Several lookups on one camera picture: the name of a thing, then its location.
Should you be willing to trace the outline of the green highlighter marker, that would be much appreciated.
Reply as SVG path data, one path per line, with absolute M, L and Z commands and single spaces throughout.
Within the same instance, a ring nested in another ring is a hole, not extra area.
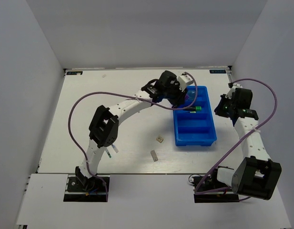
M 184 109 L 184 111 L 187 111 L 187 112 L 199 112 L 201 110 L 202 110 L 201 106 L 192 106 L 192 107 L 188 107 Z

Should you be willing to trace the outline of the grey white eraser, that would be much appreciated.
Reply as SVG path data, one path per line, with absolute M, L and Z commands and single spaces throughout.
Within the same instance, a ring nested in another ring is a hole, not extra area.
M 151 156 L 154 162 L 158 161 L 158 157 L 157 154 L 154 150 L 151 151 Z

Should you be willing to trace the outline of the pen with white cap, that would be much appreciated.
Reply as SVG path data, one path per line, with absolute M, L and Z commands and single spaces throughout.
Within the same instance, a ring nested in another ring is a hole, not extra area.
M 114 149 L 114 151 L 115 151 L 116 153 L 119 152 L 118 148 L 117 148 L 114 144 L 112 144 L 112 148 Z

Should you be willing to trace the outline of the pen with green tip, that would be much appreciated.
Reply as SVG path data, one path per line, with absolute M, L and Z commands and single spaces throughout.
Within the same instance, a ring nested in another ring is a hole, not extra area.
M 110 154 L 109 150 L 106 148 L 106 149 L 105 149 L 105 151 L 106 151 L 106 153 L 107 153 L 108 157 L 109 157 L 109 158 L 111 158 L 112 156 L 111 156 L 111 154 Z

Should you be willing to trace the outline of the blue tape roll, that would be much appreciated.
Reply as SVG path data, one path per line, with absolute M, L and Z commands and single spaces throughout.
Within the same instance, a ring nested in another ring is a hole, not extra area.
M 195 96 L 196 96 L 196 91 L 195 90 L 188 90 L 186 96 L 185 96 L 185 99 L 186 100 L 189 100 L 189 101 L 192 101 L 195 99 Z

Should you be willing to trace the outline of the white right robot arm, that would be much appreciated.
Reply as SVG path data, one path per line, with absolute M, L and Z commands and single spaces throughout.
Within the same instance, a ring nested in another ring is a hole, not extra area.
M 279 180 L 282 168 L 271 160 L 257 129 L 258 115 L 250 109 L 253 93 L 234 84 L 214 112 L 231 119 L 239 136 L 243 160 L 237 168 L 218 166 L 216 174 L 209 178 L 210 186 L 221 190 L 229 186 L 238 195 L 269 200 Z

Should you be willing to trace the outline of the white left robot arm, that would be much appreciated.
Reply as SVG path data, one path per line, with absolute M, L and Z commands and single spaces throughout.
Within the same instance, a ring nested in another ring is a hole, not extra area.
M 99 106 L 89 125 L 89 146 L 85 161 L 75 168 L 80 187 L 84 190 L 94 187 L 94 176 L 102 154 L 106 147 L 116 141 L 122 122 L 164 99 L 171 104 L 170 110 L 178 109 L 185 103 L 187 86 L 192 83 L 192 77 L 186 73 L 176 76 L 170 71 L 164 71 L 159 79 L 150 80 L 135 95 L 126 96 L 124 101 L 110 107 Z

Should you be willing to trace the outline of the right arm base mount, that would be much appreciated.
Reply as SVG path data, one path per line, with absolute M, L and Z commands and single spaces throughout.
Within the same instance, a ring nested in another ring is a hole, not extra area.
M 195 203 L 239 203 L 240 199 L 237 194 L 232 192 L 230 184 L 225 184 L 218 180 L 219 169 L 223 172 L 227 172 L 227 176 L 230 177 L 234 174 L 234 169 L 229 167 L 219 166 L 210 175 L 207 176 L 205 181 L 198 188 L 197 192 L 202 194 L 194 194 Z

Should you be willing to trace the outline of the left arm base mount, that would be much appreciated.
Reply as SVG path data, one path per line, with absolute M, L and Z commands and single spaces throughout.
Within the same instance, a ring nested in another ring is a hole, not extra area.
M 83 187 L 77 177 L 68 177 L 63 201 L 107 202 L 105 185 L 93 177 L 91 183 Z

